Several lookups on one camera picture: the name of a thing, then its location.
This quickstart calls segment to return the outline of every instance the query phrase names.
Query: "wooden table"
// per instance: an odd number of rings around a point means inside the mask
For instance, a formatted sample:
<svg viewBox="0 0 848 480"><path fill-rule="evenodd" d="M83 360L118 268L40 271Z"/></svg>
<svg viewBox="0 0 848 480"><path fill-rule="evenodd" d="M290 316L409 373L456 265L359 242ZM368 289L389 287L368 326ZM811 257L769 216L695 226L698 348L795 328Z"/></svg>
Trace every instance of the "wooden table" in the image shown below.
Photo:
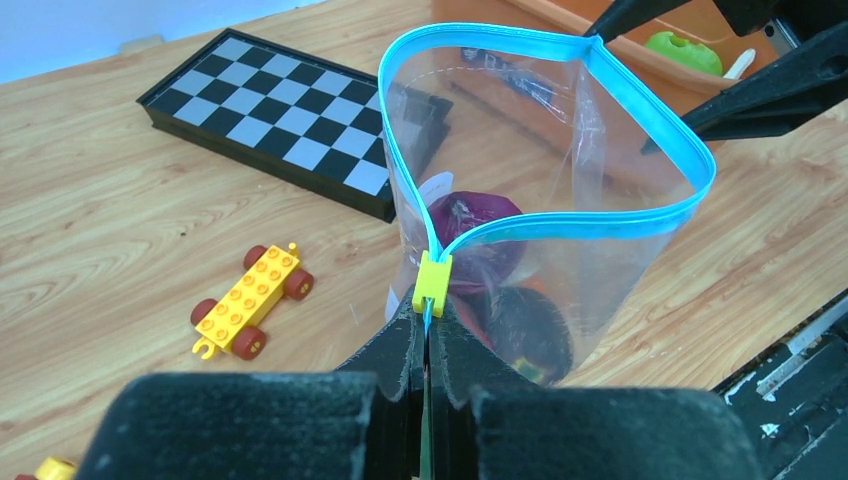
<svg viewBox="0 0 848 480"><path fill-rule="evenodd" d="M375 72L428 21L423 0L330 0L237 28ZM329 370L383 323L396 224L156 131L134 103L214 33L0 86L0 478L79 458L134 377ZM711 388L843 290L846 117L719 150L708 200L570 383ZM288 241L318 283L263 324L268 349L192 355L195 303L250 246Z"/></svg>

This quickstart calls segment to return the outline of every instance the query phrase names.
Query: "light blue background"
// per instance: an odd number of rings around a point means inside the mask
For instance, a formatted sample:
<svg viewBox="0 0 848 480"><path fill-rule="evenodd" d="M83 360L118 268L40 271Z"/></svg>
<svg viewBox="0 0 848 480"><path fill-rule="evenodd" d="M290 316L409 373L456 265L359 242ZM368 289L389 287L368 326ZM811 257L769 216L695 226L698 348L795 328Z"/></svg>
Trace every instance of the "light blue background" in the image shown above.
<svg viewBox="0 0 848 480"><path fill-rule="evenodd" d="M168 42L323 0L0 0L0 83Z"/></svg>

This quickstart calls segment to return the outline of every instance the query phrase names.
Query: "black and white checkered board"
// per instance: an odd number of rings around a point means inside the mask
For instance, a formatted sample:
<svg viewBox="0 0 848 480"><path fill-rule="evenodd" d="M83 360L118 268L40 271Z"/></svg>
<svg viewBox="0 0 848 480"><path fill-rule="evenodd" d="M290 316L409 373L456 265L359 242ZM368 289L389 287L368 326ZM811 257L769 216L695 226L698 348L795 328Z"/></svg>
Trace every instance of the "black and white checkered board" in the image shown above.
<svg viewBox="0 0 848 480"><path fill-rule="evenodd" d="M426 158L409 159L423 169L447 134L452 104L423 93L408 101L424 103L407 109L418 115L403 129L426 142ZM155 128L394 219L373 75L227 29L138 102Z"/></svg>

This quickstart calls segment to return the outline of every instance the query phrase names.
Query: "transparent ziplock bag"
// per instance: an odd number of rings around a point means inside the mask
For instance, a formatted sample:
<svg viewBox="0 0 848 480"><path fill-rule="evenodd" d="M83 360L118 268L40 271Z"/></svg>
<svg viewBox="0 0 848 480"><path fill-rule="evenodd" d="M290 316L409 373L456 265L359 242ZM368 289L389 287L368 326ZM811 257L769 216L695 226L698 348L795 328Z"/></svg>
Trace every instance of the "transparent ziplock bag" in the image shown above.
<svg viewBox="0 0 848 480"><path fill-rule="evenodd" d="M712 154L600 38L433 24L378 77L403 244L386 314L425 252L450 258L466 327L526 377L562 380L695 214Z"/></svg>

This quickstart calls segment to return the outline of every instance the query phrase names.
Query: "orange bin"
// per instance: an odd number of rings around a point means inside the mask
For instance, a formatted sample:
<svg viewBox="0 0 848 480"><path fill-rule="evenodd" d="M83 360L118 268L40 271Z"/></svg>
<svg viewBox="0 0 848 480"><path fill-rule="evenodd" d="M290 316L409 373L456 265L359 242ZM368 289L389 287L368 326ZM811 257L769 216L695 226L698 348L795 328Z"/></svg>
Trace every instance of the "orange bin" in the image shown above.
<svg viewBox="0 0 848 480"><path fill-rule="evenodd" d="M611 0L433 0L433 20L582 35L611 3ZM662 31L710 47L721 58L725 71L742 52L753 48L756 59L742 78L778 58L762 32L737 37L712 0L693 0L609 42L609 50L678 115L739 80L693 70L643 46L651 35Z"/></svg>

